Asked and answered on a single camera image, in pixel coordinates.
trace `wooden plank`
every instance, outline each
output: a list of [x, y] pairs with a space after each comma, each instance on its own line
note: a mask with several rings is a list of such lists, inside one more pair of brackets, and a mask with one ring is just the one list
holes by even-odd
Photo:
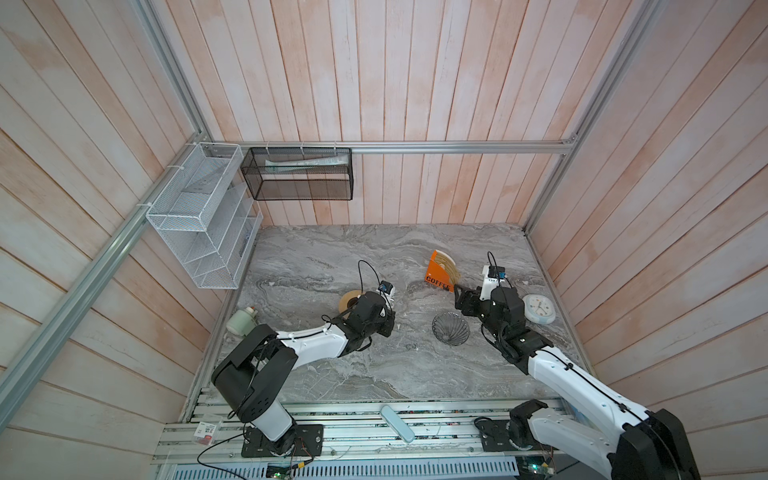
[[[0, 85], [109, 199], [115, 210], [121, 214], [129, 212], [138, 202], [137, 196], [3, 34], [0, 34], [0, 55], [4, 58]], [[8, 128], [3, 130], [14, 138]]]
[[190, 86], [190, 91], [195, 97], [197, 106], [200, 108], [200, 114], [203, 117], [203, 121], [208, 126], [211, 137], [214, 139], [224, 138], [224, 134], [219, 126], [219, 121], [216, 119], [212, 104], [208, 99], [205, 88], [200, 81], [200, 77], [197, 75], [197, 71], [192, 63], [192, 58], [187, 51], [187, 46], [184, 44], [184, 40], [181, 37], [174, 16], [170, 13], [168, 4], [163, 0], [162, 2], [153, 2], [153, 6], [157, 13], [158, 21], [162, 25], [168, 39], [168, 43], [174, 51], [176, 60], [179, 63], [179, 68], [184, 73], [184, 77], [187, 79], [187, 83]]
[[[413, 0], [386, 3], [385, 141], [401, 141], [406, 135], [413, 8]], [[384, 155], [382, 198], [386, 201], [382, 200], [382, 223], [399, 222], [401, 180], [402, 155]]]
[[[341, 117], [336, 69], [333, 64], [329, 6], [327, 2], [301, 2], [299, 10], [306, 59], [310, 67], [319, 139], [341, 140]], [[318, 225], [349, 223], [349, 211], [345, 202], [314, 200], [313, 204]]]
[[304, 48], [299, 4], [296, 0], [275, 2], [272, 4], [272, 12], [283, 52], [283, 65], [293, 101], [296, 126], [299, 129], [298, 139], [318, 140], [312, 82]]
[[[147, 379], [149, 377], [145, 378], [131, 371], [135, 365], [142, 363], [148, 367], [145, 368], [145, 371], [148, 372], [161, 372], [164, 367], [160, 362], [154, 362], [153, 356], [142, 356], [144, 352], [134, 347], [134, 345], [139, 344], [135, 339], [134, 345], [131, 346], [128, 346], [122, 339], [115, 339], [114, 337], [109, 339], [109, 342], [102, 343], [104, 340], [97, 336], [101, 332], [100, 327], [96, 325], [97, 317], [104, 318], [92, 311], [86, 315], [81, 326], [75, 330], [75, 335], [79, 335], [78, 342], [87, 343], [88, 348], [105, 345], [107, 348], [100, 349], [100, 351], [111, 355], [111, 358], [99, 356], [78, 345], [74, 339], [70, 339], [62, 347], [56, 362], [43, 375], [43, 380], [96, 399], [99, 402], [136, 412], [160, 422], [175, 421], [186, 393], [173, 392], [161, 386], [161, 383], [152, 382]], [[84, 324], [89, 324], [94, 328], [83, 326]], [[13, 360], [17, 351], [24, 346], [24, 342], [35, 332], [39, 323], [0, 304], [0, 325], [2, 325], [4, 332], [2, 339], [0, 339], [0, 366], [6, 367]], [[127, 333], [125, 335], [125, 338], [133, 338]], [[168, 359], [162, 358], [167, 364], [171, 364]], [[186, 375], [188, 376], [186, 387], [188, 390], [192, 382], [192, 375], [188, 372]], [[163, 381], [159, 375], [153, 375], [153, 377]]]
[[216, 317], [205, 310], [200, 301], [195, 298], [192, 292], [185, 287], [146, 242], [139, 241], [131, 250], [131, 256], [138, 265], [149, 273], [158, 286], [165, 289], [206, 330], [212, 331]]
[[[626, 194], [626, 187], [616, 188], [616, 183], [621, 182], [623, 184], [627, 180], [622, 177], [629, 177], [631, 175], [634, 177], [634, 181], [639, 179], [637, 176], [638, 169], [630, 167], [630, 165], [640, 163], [638, 161], [640, 159], [637, 158], [638, 155], [647, 157], [647, 154], [643, 152], [645, 150], [644, 145], [652, 135], [659, 132], [657, 127], [660, 122], [667, 121], [668, 115], [671, 114], [670, 110], [678, 108], [674, 106], [676, 102], [685, 102], [684, 95], [686, 95], [685, 92], [692, 88], [691, 82], [696, 81], [696, 78], [700, 78], [702, 75], [700, 72], [702, 72], [707, 63], [711, 63], [710, 59], [729, 32], [731, 32], [733, 26], [739, 21], [739, 17], [747, 6], [749, 6], [749, 2], [742, 2], [741, 4], [724, 4], [721, 2], [716, 4], [715, 8], [704, 19], [704, 22], [692, 37], [688, 46], [682, 51], [680, 57], [675, 61], [675, 64], [667, 73], [658, 89], [650, 97], [629, 131], [608, 158], [603, 170], [596, 176], [591, 188], [579, 200], [579, 204], [564, 222], [556, 238], [552, 240], [550, 244], [551, 250], [563, 250], [551, 265], [551, 271], [555, 275], [564, 269], [564, 265], [573, 258], [579, 248], [584, 246], [588, 236], [596, 229], [596, 227], [587, 227], [583, 223], [591, 220], [591, 225], [594, 225], [598, 218], [602, 221], [607, 216], [607, 214], [603, 216], [597, 215], [594, 219], [589, 218], [585, 220], [592, 216], [591, 212], [594, 212], [596, 208], [601, 208], [602, 211], [605, 211], [608, 205], [610, 205], [610, 208], [615, 207], [618, 202], [618, 199], [615, 200], [615, 197], [618, 196], [619, 191]], [[738, 31], [731, 32], [731, 35], [733, 34], [739, 36]], [[724, 75], [725, 72], [719, 74], [718, 78], [722, 79]], [[703, 99], [697, 102], [697, 106], [700, 105], [701, 101]], [[641, 168], [640, 171], [644, 173], [648, 166], [645, 165], [645, 168]], [[608, 200], [607, 196], [609, 195], [612, 197], [611, 200], [606, 202], [605, 206], [602, 205], [603, 202]], [[567, 241], [566, 239], [571, 239], [572, 241], [568, 241], [568, 244], [562, 247], [564, 242]]]
[[221, 8], [259, 121], [261, 137], [265, 141], [282, 141], [280, 119], [248, 0], [221, 2]]
[[94, 310], [187, 371], [194, 372], [197, 369], [207, 341], [206, 333], [197, 331], [200, 324], [197, 327], [188, 326], [174, 318], [162, 319], [114, 281], [96, 299]]
[[[2, 220], [8, 226], [0, 233], [5, 250], [67, 290], [90, 258], [73, 248], [5, 189], [0, 189], [0, 204], [3, 206], [0, 209]], [[126, 259], [115, 279], [201, 349], [204, 348], [208, 332], [133, 258]]]
[[91, 258], [107, 243], [107, 232], [2, 131], [0, 157], [0, 184], [67, 240]]
[[734, 329], [768, 312], [768, 272], [756, 273], [616, 355], [595, 365], [604, 382], [616, 382]]
[[213, 290], [197, 288], [192, 282], [189, 273], [181, 266], [173, 252], [167, 247], [163, 239], [154, 229], [148, 228], [144, 231], [144, 235], [141, 239], [152, 249], [152, 251], [160, 257], [171, 271], [174, 272], [176, 278], [178, 278], [184, 286], [192, 292], [200, 303], [205, 307], [205, 310], [211, 314], [214, 318], [218, 317], [219, 309], [221, 308], [221, 300], [216, 296]]
[[[429, 111], [427, 140], [445, 140], [448, 134], [459, 62], [469, 21], [470, 2], [448, 0], [443, 12], [440, 44], [435, 65], [435, 84]], [[430, 223], [437, 195], [442, 155], [425, 155], [419, 187], [418, 223]]]
[[210, 57], [218, 72], [232, 114], [244, 141], [261, 141], [261, 128], [248, 86], [240, 69], [230, 29], [219, 2], [193, 0], [192, 6], [203, 31]]
[[574, 116], [579, 101], [584, 96], [589, 81], [596, 75], [596, 70], [604, 57], [608, 45], [617, 37], [622, 18], [627, 13], [630, 0], [610, 0], [606, 2], [598, 23], [594, 26], [587, 46], [578, 59], [578, 65], [568, 81], [560, 104], [544, 136], [545, 140], [558, 140], [565, 136], [565, 127]]
[[504, 137], [504, 132], [507, 129], [507, 124], [512, 114], [512, 108], [515, 106], [520, 85], [523, 82], [525, 69], [531, 60], [538, 33], [541, 30], [541, 24], [544, 21], [548, 8], [548, 0], [544, 2], [528, 2], [518, 40], [515, 43], [515, 51], [512, 53], [507, 76], [504, 79], [502, 93], [499, 96], [496, 110], [493, 114], [488, 140], [502, 140]]
[[0, 188], [0, 244], [14, 257], [68, 290], [90, 259]]
[[[42, 321], [63, 292], [4, 250], [0, 250], [0, 262], [5, 272], [12, 273], [3, 282], [0, 301]], [[115, 282], [107, 285], [94, 309], [187, 371], [193, 372], [197, 368], [202, 352]]]
[[[190, 63], [200, 79], [200, 85], [205, 91], [205, 98], [208, 100], [207, 103], [210, 105], [221, 130], [223, 135], [221, 140], [242, 140], [239, 125], [235, 120], [230, 102], [227, 100], [227, 94], [224, 92], [190, 0], [165, 0], [165, 3], [184, 42], [184, 50], [189, 55]], [[166, 23], [170, 21], [167, 15], [164, 18]]]
[[[755, 3], [753, 4], [753, 8], [757, 5], [762, 5], [763, 8], [766, 9], [764, 13], [768, 14], [768, 6], [762, 3]], [[672, 141], [672, 139], [674, 139], [674, 136], [683, 127], [685, 121], [687, 121], [693, 112], [695, 112], [695, 109], [704, 102], [706, 97], [717, 86], [720, 80], [722, 80], [722, 77], [724, 77], [730, 68], [737, 62], [737, 59], [742, 53], [746, 51], [754, 37], [762, 31], [766, 24], [766, 16], [758, 15], [759, 13], [760, 12], [750, 10], [744, 15], [731, 35], [729, 35], [726, 41], [720, 46], [717, 53], [707, 63], [707, 66], [699, 74], [697, 80], [691, 84], [687, 92], [673, 108], [672, 112], [670, 112], [664, 119], [660, 127], [656, 130], [630, 167], [611, 188], [611, 191], [605, 197], [605, 200], [595, 208], [588, 221], [574, 238], [574, 243], [580, 241], [580, 235], [590, 234], [591, 230], [594, 229], [596, 222], [601, 223], [603, 219], [608, 216], [608, 211], [613, 210], [614, 206], [618, 205], [618, 202], [620, 201], [619, 197], [623, 198], [624, 192], [629, 188], [629, 185], [634, 184], [634, 182], [639, 179], [640, 175], [642, 175], [652, 161], [655, 160], [656, 155], [658, 155]], [[620, 266], [617, 269], [617, 272], [614, 273], [618, 274], [625, 265], [627, 265], [627, 262]], [[613, 290], [606, 290], [606, 286], [602, 284], [598, 286], [572, 311], [571, 315], [574, 320], [579, 321], [585, 318], [590, 311], [604, 301], [607, 296], [610, 296], [610, 294], [615, 291], [615, 288], [621, 284], [623, 283], [613, 283]]]
[[[182, 142], [185, 142], [194, 133], [194, 127], [192, 126], [191, 119], [187, 116], [187, 110], [182, 105], [182, 100], [176, 93], [174, 86], [171, 84], [171, 79], [165, 67], [162, 65], [160, 57], [154, 50], [149, 33], [144, 27], [142, 21], [138, 18], [136, 10], [134, 10], [129, 4], [125, 2], [115, 2], [118, 7], [120, 16], [128, 27], [128, 31], [131, 33], [131, 38], [136, 44], [136, 47], [141, 53], [141, 57], [147, 63], [152, 78], [157, 83], [157, 87], [160, 88], [163, 98], [165, 99], [170, 111], [172, 112], [177, 125], [179, 126], [182, 134]], [[175, 150], [180, 150], [181, 144], [171, 144]]]
[[[491, 46], [488, 48], [488, 59], [482, 73], [475, 113], [469, 128], [469, 140], [486, 140], [488, 138], [496, 104], [502, 94], [502, 87], [509, 63], [512, 60], [512, 52], [515, 50], [527, 4], [528, 2], [525, 0], [502, 2], [498, 11], [498, 20], [494, 27]], [[485, 158], [485, 164], [484, 168], [481, 169], [483, 158]], [[449, 223], [462, 223], [467, 221], [467, 218], [474, 221], [479, 200], [473, 204], [472, 209], [469, 209], [470, 197], [475, 186], [479, 190], [485, 191], [485, 184], [488, 182], [488, 175], [490, 174], [488, 163], [488, 158], [480, 154], [466, 154], [462, 158], [462, 166], [459, 168], [456, 189], [453, 194]], [[482, 193], [475, 195], [475, 199], [481, 200]]]
[[[678, 137], [663, 157], [648, 169], [619, 208], [592, 237], [585, 247], [588, 252], [582, 250], [555, 280], [555, 285], [564, 292], [563, 299], [569, 308], [578, 304], [575, 300], [583, 299], [592, 291], [605, 277], [606, 271], [613, 271], [626, 260], [768, 124], [768, 114], [764, 112], [764, 107], [768, 105], [768, 82], [760, 86], [727, 121], [723, 118], [715, 120], [714, 113], [706, 108], [720, 107], [718, 113], [727, 111], [726, 106], [717, 101], [722, 98], [715, 94], [711, 98], [714, 99], [713, 104], [705, 104], [700, 111], [707, 117], [694, 117], [689, 123], [691, 130]], [[612, 230], [616, 227], [623, 230], [618, 235]], [[574, 285], [576, 278], [579, 278], [579, 282]], [[568, 288], [572, 285], [574, 289], [569, 293]]]
[[[357, 28], [355, 2], [330, 0], [329, 16], [333, 40], [333, 59], [336, 66], [336, 85], [339, 90], [339, 119], [341, 138], [359, 141], [360, 133], [360, 86], [357, 68]], [[349, 223], [364, 221], [362, 195], [362, 158], [353, 155], [353, 198], [347, 202]]]
[[525, 219], [523, 218], [524, 210], [535, 201], [537, 197], [535, 195], [536, 187], [541, 186], [541, 176], [544, 174], [547, 166], [550, 165], [552, 157], [553, 155], [550, 154], [536, 154], [531, 159], [531, 165], [528, 167], [525, 177], [523, 177], [518, 194], [515, 196], [515, 202], [512, 204], [507, 216], [508, 223], [521, 226], [525, 224]]
[[[448, 140], [467, 140], [476, 111], [483, 71], [501, 2], [473, 2], [458, 64], [455, 93], [448, 122]], [[463, 155], [444, 155], [432, 209], [432, 223], [448, 223]]]
[[535, 128], [528, 136], [526, 136], [526, 131], [531, 116], [534, 114], [539, 102], [544, 102], [543, 105], [547, 105], [549, 101], [555, 100], [543, 98], [541, 93], [544, 86], [548, 83], [552, 63], [568, 30], [571, 17], [574, 16], [576, 5], [576, 0], [561, 0], [557, 5], [552, 5], [553, 8], [547, 10], [547, 15], [541, 24], [531, 59], [528, 62], [528, 67], [525, 69], [525, 75], [520, 84], [520, 91], [504, 132], [505, 140], [523, 140], [524, 138], [530, 140], [531, 137], [535, 137], [537, 134], [544, 134], [546, 127], [541, 125], [535, 125]]
[[149, 475], [152, 455], [110, 449], [33, 432], [6, 429], [0, 435], [0, 462], [9, 478], [61, 477], [135, 480]]
[[[384, 138], [384, 69], [386, 5], [358, 2], [357, 51], [360, 82], [360, 131], [362, 139]], [[362, 190], [365, 223], [382, 223], [384, 158], [362, 159]]]
[[[182, 133], [181, 127], [176, 122], [174, 113], [170, 110], [165, 96], [163, 96], [160, 87], [154, 80], [154, 76], [144, 60], [144, 56], [139, 51], [138, 45], [136, 45], [131, 36], [131, 32], [121, 17], [116, 4], [103, 1], [93, 2], [92, 0], [89, 0], [88, 4], [93, 13], [96, 14], [98, 23], [110, 39], [114, 50], [118, 53], [123, 65], [131, 75], [157, 124], [160, 125], [161, 131], [165, 135], [171, 150], [175, 152], [177, 148], [184, 144], [187, 137]], [[170, 161], [173, 157], [163, 157], [164, 161], [166, 161], [165, 158], [168, 158], [167, 161]]]
[[[266, 75], [270, 79], [272, 95], [275, 99], [277, 117], [280, 119], [280, 130], [285, 141], [298, 141], [299, 127], [296, 123], [296, 113], [293, 111], [292, 92], [289, 88], [286, 76], [286, 65], [283, 63], [280, 40], [277, 37], [277, 27], [272, 6], [269, 0], [253, 0], [250, 2], [253, 21], [256, 25], [256, 34], [259, 38], [261, 54], [266, 66]], [[306, 92], [299, 92], [299, 99], [306, 102]], [[298, 200], [285, 200], [283, 209], [286, 213], [286, 222], [290, 225], [307, 225], [315, 223], [315, 213], [312, 202], [300, 202]]]
[[[538, 100], [535, 102], [531, 117], [528, 119], [525, 133], [523, 134], [524, 140], [538, 140], [546, 135], [551, 119], [560, 104], [565, 88], [571, 80], [571, 76], [574, 74], [579, 58], [586, 48], [588, 39], [591, 36], [604, 5], [604, 0], [579, 0], [575, 5], [571, 20], [568, 23], [568, 27], [565, 30], [558, 47], [557, 54], [547, 73], [546, 81], [544, 82], [543, 87], [541, 87]], [[546, 30], [553, 31], [554, 29], [549, 26], [546, 27]], [[534, 51], [535, 58], [540, 58], [542, 56], [544, 55], [541, 52], [537, 53]], [[508, 132], [509, 128], [513, 125], [512, 122], [514, 119], [515, 111], [513, 111], [510, 125], [507, 127]], [[536, 188], [539, 178], [546, 168], [549, 159], [549, 155], [544, 154], [537, 156], [518, 155], [515, 158], [515, 165], [513, 165], [510, 170], [510, 176], [513, 177], [512, 182], [511, 185], [508, 184], [505, 186], [505, 188], [508, 189], [508, 193], [502, 193], [499, 197], [493, 216], [495, 221], [521, 223], [523, 210], [528, 205], [533, 190]], [[521, 176], [520, 180], [514, 178], [513, 172], [516, 170], [519, 172], [525, 170], [525, 174]], [[509, 210], [505, 220], [504, 212], [507, 211], [507, 209]]]
[[753, 223], [696, 266], [584, 343], [593, 363], [599, 363], [660, 329], [760, 271], [768, 264], [761, 251], [768, 234], [768, 217]]
[[41, 382], [10, 427], [149, 455], [165, 425]]
[[[406, 102], [406, 140], [426, 140], [444, 2], [414, 2]], [[416, 223], [424, 155], [403, 155], [400, 223]]]
[[[766, 417], [688, 436], [702, 475], [768, 470], [768, 458], [761, 455], [766, 440]], [[727, 458], [727, 462], [722, 462], [722, 458]]]
[[[31, 295], [36, 295], [39, 306], [30, 304], [31, 300], [5, 299], [2, 316], [4, 323], [19, 332], [29, 336], [35, 329], [30, 322], [40, 322], [54, 306], [61, 295], [55, 286], [45, 282], [40, 277], [31, 276], [31, 272], [20, 270], [11, 265], [9, 272], [20, 273], [19, 281], [24, 280]], [[124, 330], [107, 321], [103, 316], [91, 310], [86, 313], [81, 325], [75, 330], [72, 339], [96, 353], [109, 358], [116, 363], [134, 370], [142, 376], [154, 380], [160, 385], [186, 395], [192, 381], [192, 375], [176, 363], [152, 350], [149, 346], [129, 335]]]
[[568, 169], [563, 188], [555, 192], [545, 215], [536, 225], [538, 232], [534, 242], [541, 251], [545, 265], [550, 265], [559, 254], [549, 248], [551, 239], [694, 35], [712, 4], [711, 0], [675, 3], [666, 9], [655, 25], [654, 34], [649, 37], [614, 92], [613, 101], [598, 119], [593, 134], [581, 146], [583, 165]]
[[[759, 161], [765, 146], [754, 145], [756, 149], [752, 153]], [[767, 190], [768, 169], [763, 168], [758, 175], [637, 272], [631, 280], [581, 321], [577, 329], [582, 341], [597, 335], [615, 319], [621, 318], [733, 235], [763, 216], [768, 203]]]
[[45, 33], [67, 59], [69, 66], [120, 132], [134, 156], [148, 173], [154, 171], [155, 165], [160, 164], [160, 159], [155, 157], [131, 116], [96, 67], [91, 56], [85, 51], [55, 3], [52, 0], [29, 0], [26, 3]]
[[176, 152], [168, 143], [157, 119], [131, 79], [130, 72], [123, 65], [106, 32], [99, 25], [91, 7], [84, 0], [59, 0], [56, 5], [120, 99], [155, 157], [158, 160], [172, 158]]
[[250, 9], [256, 35], [259, 39], [261, 55], [266, 68], [266, 76], [270, 80], [272, 96], [275, 102], [277, 117], [280, 120], [280, 130], [285, 141], [299, 140], [299, 130], [293, 113], [291, 93], [288, 79], [280, 54], [280, 41], [277, 38], [275, 19], [270, 0], [251, 0]]
[[[515, 51], [507, 70], [502, 93], [488, 133], [488, 140], [501, 140], [509, 123], [512, 108], [518, 98], [523, 77], [536, 46], [536, 42], [548, 11], [549, 2], [529, 2], [520, 27]], [[484, 155], [478, 168], [478, 178], [469, 198], [465, 222], [490, 222], [501, 189], [509, 174], [514, 155]]]
[[162, 171], [157, 159], [152, 157], [140, 162], [134, 157], [114, 125], [23, 3], [2, 4], [0, 28], [93, 140], [110, 165], [123, 177], [134, 194], [137, 197], [143, 196], [152, 185], [152, 179]]
[[554, 113], [559, 108], [581, 56], [601, 17], [606, 0], [579, 0], [568, 29], [558, 47], [552, 66], [541, 88], [523, 135], [527, 140], [539, 140], [548, 133]]
[[667, 409], [695, 432], [763, 416], [767, 403], [768, 369], [761, 369], [648, 408]]
[[766, 366], [768, 333], [763, 315], [725, 335], [659, 362], [610, 387], [643, 405], [652, 405]]

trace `metal grate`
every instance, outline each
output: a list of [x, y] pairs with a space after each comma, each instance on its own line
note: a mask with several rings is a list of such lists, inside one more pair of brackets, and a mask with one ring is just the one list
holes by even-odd
[[256, 200], [352, 200], [349, 148], [253, 147], [242, 171]]
[[[270, 462], [270, 465], [281, 465]], [[265, 462], [220, 463], [247, 478], [267, 478]], [[489, 458], [414, 458], [398, 460], [328, 460], [316, 461], [296, 471], [294, 478], [330, 480], [369, 478], [414, 478], [437, 480], [449, 478], [508, 478], [520, 475], [515, 457]], [[173, 480], [236, 478], [231, 474], [201, 465], [179, 465]]]
[[158, 230], [205, 231], [243, 161], [235, 144], [198, 144], [147, 212]]

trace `white wire mesh basket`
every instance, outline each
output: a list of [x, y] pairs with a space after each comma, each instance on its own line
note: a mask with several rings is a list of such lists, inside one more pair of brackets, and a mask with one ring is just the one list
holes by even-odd
[[198, 144], [147, 213], [200, 288], [237, 288], [263, 219], [245, 182], [230, 187], [242, 161], [239, 145]]
[[198, 144], [147, 212], [158, 230], [202, 232], [243, 163], [236, 144]]
[[[229, 285], [235, 278], [238, 264], [234, 266], [230, 264], [233, 258], [243, 256], [243, 252], [240, 252], [238, 247], [243, 246], [239, 241], [244, 237], [242, 232], [247, 228], [246, 225], [253, 229], [255, 224], [256, 218], [248, 216], [252, 205], [253, 198], [247, 193], [247, 185], [241, 183], [224, 193], [207, 230], [203, 232], [158, 230], [197, 286], [232, 288]], [[218, 273], [206, 277], [208, 273], [214, 271]], [[227, 281], [223, 278], [221, 281], [215, 280], [225, 273], [228, 273]]]

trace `mounting plate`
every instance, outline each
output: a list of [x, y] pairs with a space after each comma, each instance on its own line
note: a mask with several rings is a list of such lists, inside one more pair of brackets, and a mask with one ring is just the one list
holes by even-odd
[[[266, 447], [268, 441], [261, 430], [246, 427], [245, 442], [243, 442], [243, 450], [240, 454], [243, 458], [274, 458], [274, 455]], [[304, 456], [304, 449], [306, 449], [306, 452], [309, 453], [308, 456], [319, 457], [323, 450], [323, 426], [296, 425], [296, 440], [293, 444], [295, 445], [295, 456]]]

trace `wooden wall panel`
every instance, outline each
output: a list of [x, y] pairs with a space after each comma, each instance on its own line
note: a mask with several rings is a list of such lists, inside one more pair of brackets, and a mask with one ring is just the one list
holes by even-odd
[[670, 3], [531, 233], [598, 376], [718, 478], [768, 471], [767, 14]]
[[[225, 141], [570, 137], [642, 3], [153, 1]], [[365, 155], [352, 201], [263, 207], [279, 225], [522, 224], [556, 160]]]
[[[193, 133], [133, 8], [0, 5], [1, 371]], [[3, 472], [143, 475], [220, 306], [147, 232], [0, 434]]]

